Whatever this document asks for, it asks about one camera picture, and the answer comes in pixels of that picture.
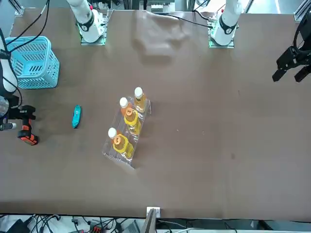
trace brown table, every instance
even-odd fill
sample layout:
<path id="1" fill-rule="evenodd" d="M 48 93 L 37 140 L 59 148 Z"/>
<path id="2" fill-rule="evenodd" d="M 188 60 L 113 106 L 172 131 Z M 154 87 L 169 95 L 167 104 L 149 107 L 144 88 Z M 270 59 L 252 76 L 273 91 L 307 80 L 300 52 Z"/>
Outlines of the brown table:
<path id="1" fill-rule="evenodd" d="M 38 12 L 16 18 L 12 35 Z M 241 15 L 239 25 L 235 49 L 209 49 L 204 27 L 115 11 L 107 44 L 81 47 L 70 9 L 51 9 L 43 34 L 59 83 L 23 91 L 37 108 L 37 146 L 0 134 L 1 212 L 144 217 L 159 206 L 162 217 L 310 220 L 311 80 L 271 77 L 292 43 L 293 16 Z M 160 40 L 165 55 L 150 48 Z M 120 97 L 136 86 L 153 114 L 128 173 L 102 146 Z M 74 130 L 76 104 L 83 117 Z"/>

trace power drill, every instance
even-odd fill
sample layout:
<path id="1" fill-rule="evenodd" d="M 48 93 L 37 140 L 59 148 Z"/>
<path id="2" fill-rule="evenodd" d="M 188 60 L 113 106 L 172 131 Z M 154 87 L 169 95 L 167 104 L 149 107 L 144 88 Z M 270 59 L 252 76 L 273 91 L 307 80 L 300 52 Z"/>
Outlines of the power drill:
<path id="1" fill-rule="evenodd" d="M 29 105 L 24 105 L 20 109 L 21 119 L 22 119 L 22 130 L 18 131 L 17 137 L 30 145 L 36 145 L 39 142 L 38 136 L 32 134 L 31 132 L 31 120 L 35 120 L 33 115 L 35 108 Z"/>

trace white robotic arm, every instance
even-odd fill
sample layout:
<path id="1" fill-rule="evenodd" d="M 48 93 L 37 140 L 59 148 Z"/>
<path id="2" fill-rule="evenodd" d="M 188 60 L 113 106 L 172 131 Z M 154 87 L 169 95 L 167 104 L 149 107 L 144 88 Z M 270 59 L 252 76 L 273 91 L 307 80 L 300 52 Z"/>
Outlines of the white robotic arm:
<path id="1" fill-rule="evenodd" d="M 2 30 L 0 29 L 0 96 L 7 97 L 16 91 L 17 77 L 10 61 L 11 54 L 7 50 Z"/>
<path id="2" fill-rule="evenodd" d="M 87 0 L 67 0 L 78 21 L 83 39 L 92 43 L 104 34 L 104 17 L 97 10 L 90 9 Z"/>
<path id="3" fill-rule="evenodd" d="M 225 10 L 212 34 L 217 44 L 226 46 L 231 42 L 242 10 L 241 0 L 226 0 Z"/>

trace clear plastic wrap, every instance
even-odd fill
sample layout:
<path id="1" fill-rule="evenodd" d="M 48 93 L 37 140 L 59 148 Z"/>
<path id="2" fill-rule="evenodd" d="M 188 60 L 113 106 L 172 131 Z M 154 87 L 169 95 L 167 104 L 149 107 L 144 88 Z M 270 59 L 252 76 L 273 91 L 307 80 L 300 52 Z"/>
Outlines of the clear plastic wrap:
<path id="1" fill-rule="evenodd" d="M 136 110 L 138 113 L 138 119 L 139 119 L 139 122 L 141 124 L 140 133 L 138 135 L 135 135 L 135 134 L 130 132 L 128 126 L 124 122 L 124 117 L 123 117 L 120 109 L 117 110 L 116 115 L 115 115 L 113 122 L 111 124 L 111 127 L 115 128 L 118 132 L 120 132 L 125 137 L 127 137 L 129 143 L 131 143 L 133 145 L 134 150 L 133 150 L 132 156 L 130 158 L 126 158 L 122 154 L 116 152 L 113 148 L 112 139 L 110 137 L 108 137 L 108 134 L 106 134 L 107 137 L 106 137 L 106 141 L 105 141 L 105 144 L 103 147 L 103 154 L 105 156 L 107 156 L 109 159 L 113 160 L 114 162 L 117 162 L 117 164 L 121 163 L 123 165 L 126 164 L 126 165 L 129 165 L 130 167 L 132 167 L 132 161 L 133 161 L 133 158 L 135 156 L 135 149 L 136 149 L 141 131 L 143 130 L 144 121 L 145 121 L 147 115 L 151 114 L 151 104 L 150 104 L 150 100 L 146 99 L 146 110 L 144 113 L 141 113 L 138 110 L 139 108 L 138 109 L 135 108 L 135 104 L 134 104 L 135 99 L 133 97 L 127 97 L 127 100 L 129 103 L 132 104 L 133 109 Z"/>

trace blue plastic basket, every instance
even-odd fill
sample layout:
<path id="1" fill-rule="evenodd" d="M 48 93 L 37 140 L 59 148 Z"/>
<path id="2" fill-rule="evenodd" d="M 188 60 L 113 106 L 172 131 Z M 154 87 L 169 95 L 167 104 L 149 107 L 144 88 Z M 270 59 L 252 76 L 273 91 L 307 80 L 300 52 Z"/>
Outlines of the blue plastic basket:
<path id="1" fill-rule="evenodd" d="M 9 44 L 8 50 L 31 40 L 33 36 L 20 37 Z M 45 36 L 39 36 L 33 42 L 12 52 L 11 62 L 22 89 L 41 89 L 56 87 L 59 74 L 59 62 L 52 52 L 51 43 Z"/>

